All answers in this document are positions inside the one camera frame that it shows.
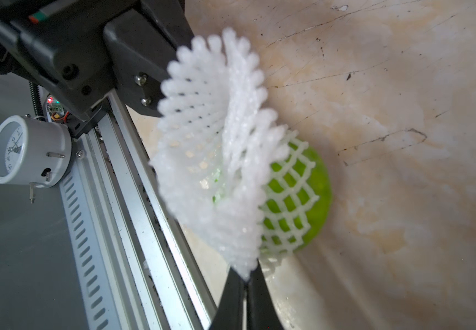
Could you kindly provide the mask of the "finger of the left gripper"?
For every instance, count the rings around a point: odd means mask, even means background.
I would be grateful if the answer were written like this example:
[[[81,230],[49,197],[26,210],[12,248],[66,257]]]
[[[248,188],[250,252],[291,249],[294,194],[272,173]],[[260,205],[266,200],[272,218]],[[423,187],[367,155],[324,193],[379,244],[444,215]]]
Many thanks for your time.
[[[161,117],[158,103],[164,98],[161,82],[170,78],[167,66],[193,38],[184,10],[184,1],[137,1],[103,30],[117,94],[142,116]]]

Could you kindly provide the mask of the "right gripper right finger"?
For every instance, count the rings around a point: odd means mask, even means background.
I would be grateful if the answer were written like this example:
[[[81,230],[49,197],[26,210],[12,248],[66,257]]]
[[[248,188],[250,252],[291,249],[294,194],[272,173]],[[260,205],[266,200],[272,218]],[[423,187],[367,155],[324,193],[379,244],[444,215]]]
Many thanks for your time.
[[[247,330],[283,330],[260,263],[246,284]]]

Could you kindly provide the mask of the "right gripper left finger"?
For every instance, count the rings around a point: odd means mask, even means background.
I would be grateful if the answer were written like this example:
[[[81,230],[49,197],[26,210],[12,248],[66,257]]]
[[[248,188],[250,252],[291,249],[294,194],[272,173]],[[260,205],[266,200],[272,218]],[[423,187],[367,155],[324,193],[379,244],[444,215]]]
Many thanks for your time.
[[[224,290],[210,330],[242,330],[244,316],[244,296],[246,284],[235,272],[229,269]]]

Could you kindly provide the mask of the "green custard apple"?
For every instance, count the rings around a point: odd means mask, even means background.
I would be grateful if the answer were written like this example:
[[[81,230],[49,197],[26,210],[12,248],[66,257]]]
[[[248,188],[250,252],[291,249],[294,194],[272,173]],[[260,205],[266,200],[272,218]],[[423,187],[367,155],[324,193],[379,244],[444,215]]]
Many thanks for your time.
[[[327,166],[315,149],[298,139],[288,146],[288,158],[271,164],[271,178],[264,187],[260,252],[267,257],[308,245],[326,223],[333,200]]]

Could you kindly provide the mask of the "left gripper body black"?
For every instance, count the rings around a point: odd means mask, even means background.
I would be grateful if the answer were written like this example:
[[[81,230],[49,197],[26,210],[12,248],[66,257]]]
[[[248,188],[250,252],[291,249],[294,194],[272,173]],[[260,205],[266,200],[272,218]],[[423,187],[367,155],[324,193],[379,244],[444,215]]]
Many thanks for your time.
[[[89,120],[113,89],[131,107],[144,97],[104,37],[131,10],[140,13],[141,1],[16,1],[0,8],[0,45],[73,116]]]

